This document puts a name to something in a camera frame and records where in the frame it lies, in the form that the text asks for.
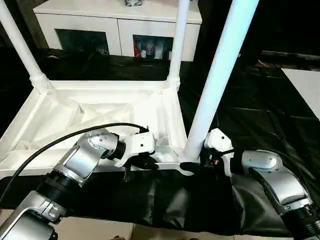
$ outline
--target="white cylindrical pole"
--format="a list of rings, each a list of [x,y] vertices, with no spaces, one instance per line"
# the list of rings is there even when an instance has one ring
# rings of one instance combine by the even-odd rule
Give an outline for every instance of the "white cylindrical pole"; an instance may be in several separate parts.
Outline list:
[[[184,50],[189,4],[190,0],[179,0],[178,14],[175,23],[175,35],[173,40],[170,70],[169,75],[166,79],[169,84],[180,84],[180,67],[182,53]]]
[[[259,0],[233,0],[180,162],[199,162],[199,154],[225,91]]]
[[[50,81],[40,70],[4,0],[0,0],[0,22],[8,34],[26,70],[29,72],[32,85],[40,92],[44,89],[50,88]]]

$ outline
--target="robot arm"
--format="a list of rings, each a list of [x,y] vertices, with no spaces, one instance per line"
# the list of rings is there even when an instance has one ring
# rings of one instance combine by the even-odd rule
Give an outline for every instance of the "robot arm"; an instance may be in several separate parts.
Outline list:
[[[241,163],[246,174],[263,187],[265,195],[296,240],[320,240],[320,218],[299,179],[281,157],[270,151],[244,151]]]
[[[122,167],[128,159],[155,151],[151,132],[119,136],[105,128],[83,134],[77,143],[31,191],[0,227],[0,240],[56,240],[58,234],[49,223],[58,224],[72,206],[73,199],[90,178],[100,159],[115,161]]]
[[[283,165],[282,158],[267,150],[234,151],[231,140],[219,129],[208,133],[204,146],[218,153],[224,174],[232,170],[250,175],[258,181],[296,240],[320,240],[320,218],[304,185]]]

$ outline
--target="white plastic tray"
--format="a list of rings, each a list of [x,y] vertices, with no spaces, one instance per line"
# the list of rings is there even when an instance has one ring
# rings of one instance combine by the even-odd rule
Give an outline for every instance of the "white plastic tray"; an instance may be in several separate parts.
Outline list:
[[[46,144],[91,126],[127,122],[148,126],[157,143],[153,157],[160,169],[177,169],[187,140],[177,89],[164,81],[51,81],[56,91],[30,96],[0,139],[0,179],[12,176],[31,154]],[[120,136],[132,127],[111,127]],[[67,139],[34,159],[22,175],[41,175],[71,148]],[[96,172],[123,171],[101,160]]]

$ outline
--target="floor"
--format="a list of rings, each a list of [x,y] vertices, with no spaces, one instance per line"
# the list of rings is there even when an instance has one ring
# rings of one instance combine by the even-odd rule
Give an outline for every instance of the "floor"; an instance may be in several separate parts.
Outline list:
[[[12,213],[1,210],[0,225]],[[110,240],[116,236],[126,240],[291,240],[291,238],[259,236],[220,236],[208,232],[187,232],[171,229],[146,227],[132,223],[86,219],[79,217],[64,218],[55,226],[59,240]]]
[[[320,119],[320,72],[296,69],[282,70],[313,111],[314,115]]]

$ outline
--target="black tarp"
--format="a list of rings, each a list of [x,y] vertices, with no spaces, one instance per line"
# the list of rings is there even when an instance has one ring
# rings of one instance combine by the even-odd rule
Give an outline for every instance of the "black tarp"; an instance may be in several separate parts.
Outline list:
[[[31,91],[28,76],[12,52],[0,66],[3,103],[11,109],[2,117],[6,129]],[[45,51],[36,56],[52,80],[166,79],[168,64],[125,57]],[[197,109],[207,71],[199,65],[182,66],[179,100],[188,132]],[[289,156],[284,163],[308,186],[320,204],[319,120],[277,68],[245,67],[237,63],[212,127],[226,133],[236,148],[269,148]],[[0,191],[9,178],[0,181]],[[14,183],[3,208],[15,208],[39,176],[22,176]],[[175,170],[137,171],[123,182],[122,172],[96,173],[74,203],[73,216],[132,222],[158,228],[221,235],[250,234],[285,237],[288,232],[271,207],[262,187],[253,179],[203,170],[186,177]]]

